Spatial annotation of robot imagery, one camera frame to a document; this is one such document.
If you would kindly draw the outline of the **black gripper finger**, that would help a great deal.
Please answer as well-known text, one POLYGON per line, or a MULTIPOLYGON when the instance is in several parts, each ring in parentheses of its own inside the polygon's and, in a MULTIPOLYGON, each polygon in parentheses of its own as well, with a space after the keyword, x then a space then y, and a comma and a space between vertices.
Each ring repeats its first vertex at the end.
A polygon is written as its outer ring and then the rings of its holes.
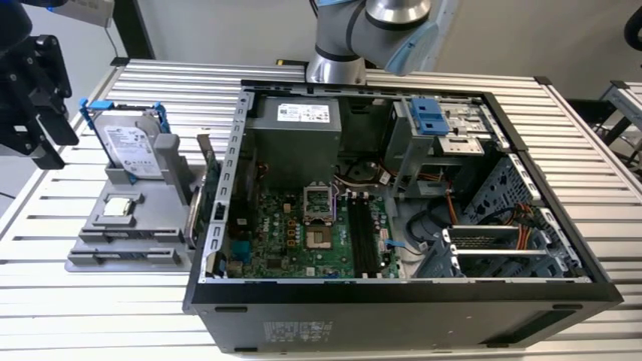
POLYGON ((30 158, 40 169, 66 165, 54 143, 66 144, 66 111, 39 108, 36 116, 2 109, 2 156, 30 158))
POLYGON ((72 96, 59 39, 30 36, 12 50, 12 87, 19 108, 38 130, 46 130, 58 145, 76 145, 66 100, 72 96))

